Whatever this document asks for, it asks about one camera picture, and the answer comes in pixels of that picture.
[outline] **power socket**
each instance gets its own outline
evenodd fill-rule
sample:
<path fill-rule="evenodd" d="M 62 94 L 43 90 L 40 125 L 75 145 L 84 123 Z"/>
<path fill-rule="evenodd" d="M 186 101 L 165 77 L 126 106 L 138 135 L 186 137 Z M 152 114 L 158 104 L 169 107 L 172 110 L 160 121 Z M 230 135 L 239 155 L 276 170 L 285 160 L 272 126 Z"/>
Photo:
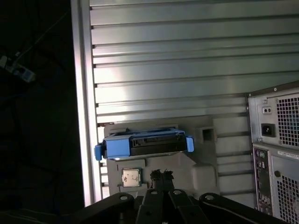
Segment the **power socket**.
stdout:
<path fill-rule="evenodd" d="M 6 71 L 12 73 L 15 76 L 18 76 L 26 83 L 31 83 L 36 79 L 36 75 L 33 71 L 27 69 L 26 67 L 20 64 L 10 64 L 10 58 L 2 56 L 0 59 L 0 67 L 4 68 Z"/>

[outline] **aluminum frame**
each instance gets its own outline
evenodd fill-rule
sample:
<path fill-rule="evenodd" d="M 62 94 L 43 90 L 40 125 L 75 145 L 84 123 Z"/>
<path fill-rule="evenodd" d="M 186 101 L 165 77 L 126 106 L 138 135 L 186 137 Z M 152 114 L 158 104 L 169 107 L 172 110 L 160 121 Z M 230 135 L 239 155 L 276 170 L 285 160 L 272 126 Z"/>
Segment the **aluminum frame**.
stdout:
<path fill-rule="evenodd" d="M 100 163 L 93 156 L 98 144 L 89 1 L 71 0 L 73 44 L 77 83 L 84 205 L 102 199 Z"/>

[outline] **ventilation grille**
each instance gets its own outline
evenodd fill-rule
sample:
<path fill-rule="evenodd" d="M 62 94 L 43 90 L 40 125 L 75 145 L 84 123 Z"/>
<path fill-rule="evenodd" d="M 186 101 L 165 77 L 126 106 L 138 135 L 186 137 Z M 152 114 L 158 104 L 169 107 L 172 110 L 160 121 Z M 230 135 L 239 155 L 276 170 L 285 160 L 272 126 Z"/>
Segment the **ventilation grille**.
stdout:
<path fill-rule="evenodd" d="M 277 181 L 280 217 L 291 224 L 299 224 L 299 186 L 298 182 L 282 176 Z"/>
<path fill-rule="evenodd" d="M 282 144 L 299 146 L 299 98 L 280 99 L 277 103 L 278 132 Z"/>

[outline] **computer tower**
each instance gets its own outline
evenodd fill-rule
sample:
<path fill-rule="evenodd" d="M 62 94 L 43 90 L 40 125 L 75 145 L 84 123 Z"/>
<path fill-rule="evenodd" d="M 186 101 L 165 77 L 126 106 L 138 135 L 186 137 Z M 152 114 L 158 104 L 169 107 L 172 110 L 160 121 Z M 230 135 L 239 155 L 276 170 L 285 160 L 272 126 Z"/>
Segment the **computer tower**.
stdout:
<path fill-rule="evenodd" d="M 250 93 L 257 209 L 299 223 L 299 82 Z"/>

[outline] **black mechanical arm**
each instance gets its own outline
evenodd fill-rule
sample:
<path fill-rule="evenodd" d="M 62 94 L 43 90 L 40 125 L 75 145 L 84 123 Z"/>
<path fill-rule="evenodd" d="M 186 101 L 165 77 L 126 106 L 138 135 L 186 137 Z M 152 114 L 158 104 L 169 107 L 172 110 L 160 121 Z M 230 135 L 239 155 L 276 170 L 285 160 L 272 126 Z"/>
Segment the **black mechanical arm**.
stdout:
<path fill-rule="evenodd" d="M 151 173 L 152 186 L 134 198 L 117 193 L 69 217 L 71 224 L 285 224 L 214 193 L 199 200 L 175 189 L 171 171 Z"/>

